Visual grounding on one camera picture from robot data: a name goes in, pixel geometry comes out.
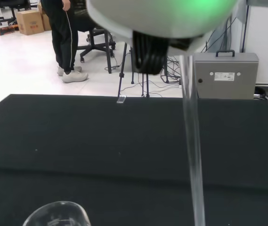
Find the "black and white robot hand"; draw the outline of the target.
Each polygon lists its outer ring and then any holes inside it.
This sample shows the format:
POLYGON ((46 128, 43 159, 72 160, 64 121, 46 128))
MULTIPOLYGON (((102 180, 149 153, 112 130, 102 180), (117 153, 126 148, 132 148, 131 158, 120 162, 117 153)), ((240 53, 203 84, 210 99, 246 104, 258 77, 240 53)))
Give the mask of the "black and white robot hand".
POLYGON ((158 74, 168 54, 191 55, 237 5, 235 0, 88 0, 89 16, 131 43, 139 73, 158 74))

